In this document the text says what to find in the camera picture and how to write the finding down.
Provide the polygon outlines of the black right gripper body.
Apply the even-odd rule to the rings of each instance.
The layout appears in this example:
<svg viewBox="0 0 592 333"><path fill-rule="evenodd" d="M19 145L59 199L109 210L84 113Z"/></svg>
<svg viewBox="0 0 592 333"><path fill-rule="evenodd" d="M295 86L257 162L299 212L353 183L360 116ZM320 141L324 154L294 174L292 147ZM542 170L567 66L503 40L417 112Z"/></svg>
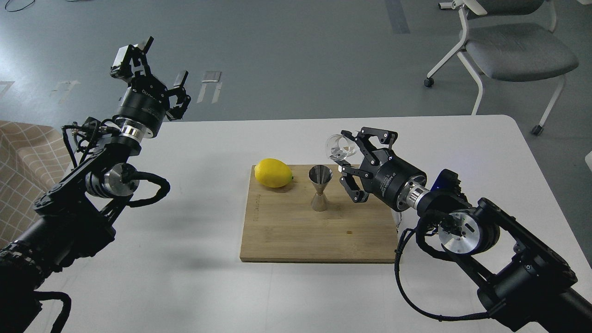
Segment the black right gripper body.
<svg viewBox="0 0 592 333"><path fill-rule="evenodd" d="M361 163L362 172L370 176L369 179L361 179L363 190L373 194L395 211L407 210L409 206L406 196L409 192L409 183L416 181L425 185L426 173L402 160L390 149L378 149L373 154L378 158L377 162L372 164L370 157L366 156Z"/></svg>

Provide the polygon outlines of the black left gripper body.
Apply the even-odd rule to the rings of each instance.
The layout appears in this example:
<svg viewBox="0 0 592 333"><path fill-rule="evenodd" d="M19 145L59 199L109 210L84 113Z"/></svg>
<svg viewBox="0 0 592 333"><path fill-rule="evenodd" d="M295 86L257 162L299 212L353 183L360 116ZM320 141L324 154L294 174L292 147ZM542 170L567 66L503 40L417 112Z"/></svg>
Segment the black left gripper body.
<svg viewBox="0 0 592 333"><path fill-rule="evenodd" d="M140 123L145 128L145 137L156 137L169 108L169 101L164 96L166 90L167 87L154 76L133 78L113 116L114 122L120 127L126 119Z"/></svg>

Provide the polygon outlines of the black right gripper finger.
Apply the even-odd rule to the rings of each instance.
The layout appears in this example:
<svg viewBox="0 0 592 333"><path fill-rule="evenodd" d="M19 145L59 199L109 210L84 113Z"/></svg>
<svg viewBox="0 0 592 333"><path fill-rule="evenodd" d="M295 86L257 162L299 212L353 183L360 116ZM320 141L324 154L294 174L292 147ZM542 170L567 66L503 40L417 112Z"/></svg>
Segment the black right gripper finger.
<svg viewBox="0 0 592 333"><path fill-rule="evenodd" d="M354 203L367 202L369 198L368 192L363 191L358 186L354 177L359 177L360 179L372 179L374 177L373 173L353 168L351 164L339 164L338 170L342 174L340 176L339 182L346 190L349 198Z"/></svg>
<svg viewBox="0 0 592 333"><path fill-rule="evenodd" d="M398 133L395 131L362 127L355 135L347 130L342 130L342 135L358 146L366 160L390 160L395 156L392 148L398 138ZM376 137L381 145L386 145L388 148L378 149L370 141L372 137Z"/></svg>

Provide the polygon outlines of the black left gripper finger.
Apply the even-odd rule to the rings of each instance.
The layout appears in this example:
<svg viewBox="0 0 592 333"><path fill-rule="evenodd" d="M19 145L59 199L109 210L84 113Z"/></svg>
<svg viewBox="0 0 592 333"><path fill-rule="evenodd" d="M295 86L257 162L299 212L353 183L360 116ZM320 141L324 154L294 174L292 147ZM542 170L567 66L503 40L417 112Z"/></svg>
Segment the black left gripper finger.
<svg viewBox="0 0 592 333"><path fill-rule="evenodd" d="M191 96L187 94L185 88L185 83L188 78L188 75L188 70L182 70L176 76L175 82L173 83L173 87L167 90L167 97L174 96L176 98L175 105L171 106L166 112L167 119L171 122L176 120L182 120L185 112L188 109L188 106L190 105Z"/></svg>
<svg viewBox="0 0 592 333"><path fill-rule="evenodd" d="M154 76L147 61L147 53L154 38L120 47L110 68L110 76L123 80L129 88L153 88Z"/></svg>

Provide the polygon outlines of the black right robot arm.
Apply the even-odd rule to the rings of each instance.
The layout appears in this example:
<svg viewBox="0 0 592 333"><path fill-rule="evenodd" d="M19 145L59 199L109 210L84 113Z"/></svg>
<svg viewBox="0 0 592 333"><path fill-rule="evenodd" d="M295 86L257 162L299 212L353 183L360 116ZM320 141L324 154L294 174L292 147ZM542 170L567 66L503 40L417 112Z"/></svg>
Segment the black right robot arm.
<svg viewBox="0 0 592 333"><path fill-rule="evenodd" d="M394 152L397 138L395 131L372 127L343 130L327 139L325 152L354 203L373 196L393 211L416 212L416 225L402 232L395 250L394 278L405 302L440 322L491 319L514 332L530 323L548 333L590 332L591 303L574 289L578 280L567 261L491 200L471 204L450 169L427 188L426 173ZM461 269L484 310L446 316L414 304L401 281L411 239L433 259Z"/></svg>

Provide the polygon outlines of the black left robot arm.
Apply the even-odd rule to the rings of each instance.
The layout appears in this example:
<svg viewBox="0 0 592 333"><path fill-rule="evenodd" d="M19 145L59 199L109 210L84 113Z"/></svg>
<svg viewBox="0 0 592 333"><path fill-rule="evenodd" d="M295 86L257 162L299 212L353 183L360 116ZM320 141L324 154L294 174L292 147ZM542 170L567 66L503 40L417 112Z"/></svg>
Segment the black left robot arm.
<svg viewBox="0 0 592 333"><path fill-rule="evenodd" d="M110 69L112 78L127 89L112 118L89 117L82 124L62 127L62 136L74 157L67 131L87 142L74 168L38 197L39 219L1 250L1 331L23 333L42 310L42 301L61 301L62 309L51 331L60 333L71 311L68 294L39 291L51 274L74 260L93 257L116 236L113 224L125 207L149 206L165 198L171 186L154 173L138 171L127 162L141 152L145 138L157 136L163 120L183 118L191 97L188 76L181 71L171 88L152 74L147 54L154 42L120 47Z"/></svg>

